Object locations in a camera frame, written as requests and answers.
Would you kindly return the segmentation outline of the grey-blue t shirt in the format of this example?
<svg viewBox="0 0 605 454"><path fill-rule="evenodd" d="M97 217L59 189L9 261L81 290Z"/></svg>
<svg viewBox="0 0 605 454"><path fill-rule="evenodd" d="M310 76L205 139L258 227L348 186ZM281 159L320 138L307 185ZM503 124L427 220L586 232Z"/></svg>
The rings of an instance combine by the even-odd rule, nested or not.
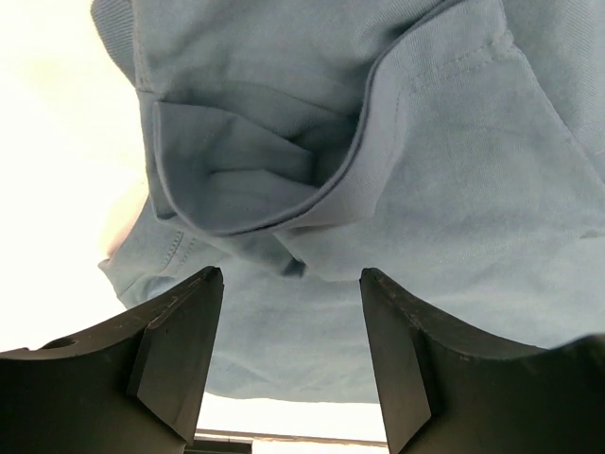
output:
<svg viewBox="0 0 605 454"><path fill-rule="evenodd" d="M600 1L96 1L138 97L126 307L225 281L206 389L373 403L377 268L495 335L604 328Z"/></svg>

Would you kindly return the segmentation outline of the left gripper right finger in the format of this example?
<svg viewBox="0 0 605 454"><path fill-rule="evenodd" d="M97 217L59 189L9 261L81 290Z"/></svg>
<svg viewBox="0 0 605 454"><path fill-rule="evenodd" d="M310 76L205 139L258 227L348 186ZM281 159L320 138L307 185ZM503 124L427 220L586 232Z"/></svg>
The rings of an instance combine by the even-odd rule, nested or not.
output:
<svg viewBox="0 0 605 454"><path fill-rule="evenodd" d="M360 291L390 452L603 451L602 335L555 349L503 339L377 269Z"/></svg>

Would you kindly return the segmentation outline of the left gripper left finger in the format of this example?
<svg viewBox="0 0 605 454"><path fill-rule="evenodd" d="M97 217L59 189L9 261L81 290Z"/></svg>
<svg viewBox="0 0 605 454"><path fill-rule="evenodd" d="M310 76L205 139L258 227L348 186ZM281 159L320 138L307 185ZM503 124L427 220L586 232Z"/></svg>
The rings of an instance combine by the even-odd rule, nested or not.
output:
<svg viewBox="0 0 605 454"><path fill-rule="evenodd" d="M204 269L103 323L1 356L5 453L182 453L195 438L223 276Z"/></svg>

